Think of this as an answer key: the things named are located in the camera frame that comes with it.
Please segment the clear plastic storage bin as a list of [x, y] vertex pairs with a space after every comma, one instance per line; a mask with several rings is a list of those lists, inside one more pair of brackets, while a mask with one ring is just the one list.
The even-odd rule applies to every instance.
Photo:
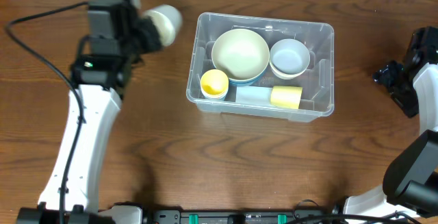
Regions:
[[[201, 76], [214, 68], [211, 60], [213, 45], [223, 33], [232, 29], [250, 29], [263, 37], [269, 47], [291, 38], [308, 48], [311, 61], [303, 74], [294, 79], [281, 79], [271, 69], [266, 69], [262, 80], [251, 85], [302, 87], [298, 109], [236, 103], [237, 86], [232, 85], [224, 101], [204, 98]], [[186, 96], [202, 112], [247, 114], [308, 123], [331, 115], [335, 109], [334, 61], [335, 30], [328, 23], [204, 12], [197, 21]]]

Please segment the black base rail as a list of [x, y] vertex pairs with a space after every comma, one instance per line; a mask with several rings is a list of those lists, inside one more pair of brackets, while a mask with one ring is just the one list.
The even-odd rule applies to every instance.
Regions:
[[301, 208], [287, 212], [196, 212], [174, 209], [147, 211], [142, 224], [280, 224], [324, 214], [324, 210], [317, 208]]

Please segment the beige large bowl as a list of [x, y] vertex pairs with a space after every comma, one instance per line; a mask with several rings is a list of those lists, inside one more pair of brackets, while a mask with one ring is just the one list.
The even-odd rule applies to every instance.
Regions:
[[249, 29], [232, 29], [214, 43], [211, 59], [216, 69], [234, 83], [248, 83], [261, 76], [270, 61], [267, 42]]

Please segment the grey small bowl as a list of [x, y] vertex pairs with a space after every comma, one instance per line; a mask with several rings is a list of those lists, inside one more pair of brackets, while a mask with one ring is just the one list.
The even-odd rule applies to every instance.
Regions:
[[271, 68], [288, 77], [302, 74], [310, 61], [308, 48], [295, 39], [282, 39], [276, 42], [270, 50]]

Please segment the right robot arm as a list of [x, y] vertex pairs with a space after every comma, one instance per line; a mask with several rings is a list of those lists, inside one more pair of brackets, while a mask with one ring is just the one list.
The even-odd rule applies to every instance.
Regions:
[[387, 168], [382, 186], [348, 197], [336, 213], [396, 220], [437, 215], [437, 28], [412, 34], [403, 63], [390, 62], [373, 79], [404, 114], [419, 116], [418, 138]]

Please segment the cream plastic cup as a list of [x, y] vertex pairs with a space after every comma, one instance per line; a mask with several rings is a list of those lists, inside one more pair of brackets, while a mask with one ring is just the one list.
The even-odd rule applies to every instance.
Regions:
[[170, 46], [177, 37], [183, 24], [180, 11], [171, 5], [160, 5], [143, 12], [143, 16], [150, 18], [159, 33], [160, 42], [164, 47]]

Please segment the pink plastic cup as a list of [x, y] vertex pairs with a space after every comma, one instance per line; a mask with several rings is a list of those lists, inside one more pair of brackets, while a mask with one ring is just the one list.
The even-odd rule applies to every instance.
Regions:
[[209, 99], [209, 100], [224, 101], [226, 96], [227, 96], [227, 93], [224, 92], [221, 95], [210, 95], [206, 92], [203, 92], [203, 96], [204, 96], [204, 98]]

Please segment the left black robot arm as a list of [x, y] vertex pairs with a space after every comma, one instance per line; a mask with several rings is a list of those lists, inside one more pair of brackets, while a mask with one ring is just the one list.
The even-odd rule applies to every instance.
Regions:
[[78, 43], [70, 75], [68, 119], [53, 172], [35, 208], [18, 223], [143, 223], [135, 203], [99, 210], [99, 181], [112, 126], [134, 64], [162, 43], [140, 0], [89, 0], [90, 32]]

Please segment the dark blue large bowl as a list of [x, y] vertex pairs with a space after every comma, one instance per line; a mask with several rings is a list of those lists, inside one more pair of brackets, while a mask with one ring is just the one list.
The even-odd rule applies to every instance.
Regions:
[[247, 82], [238, 82], [238, 81], [234, 81], [234, 80], [230, 79], [229, 83], [232, 86], [245, 87], [245, 86], [251, 86], [252, 84], [256, 83], [257, 81], [258, 81], [258, 79], [252, 79], [251, 81], [247, 81]]

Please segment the white label on bin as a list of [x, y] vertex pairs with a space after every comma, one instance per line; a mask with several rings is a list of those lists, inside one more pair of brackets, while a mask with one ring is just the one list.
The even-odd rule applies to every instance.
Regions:
[[247, 105], [271, 106], [272, 88], [258, 86], [237, 87], [235, 102]]

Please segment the yellow plastic cup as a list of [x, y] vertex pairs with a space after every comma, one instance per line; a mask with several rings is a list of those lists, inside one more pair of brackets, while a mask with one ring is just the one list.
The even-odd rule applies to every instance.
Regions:
[[210, 95], [221, 95], [222, 93], [228, 93], [229, 78], [226, 73], [212, 69], [206, 71], [201, 77], [201, 92], [206, 92]]
[[298, 109], [302, 95], [302, 87], [274, 86], [270, 95], [270, 103], [280, 108]]

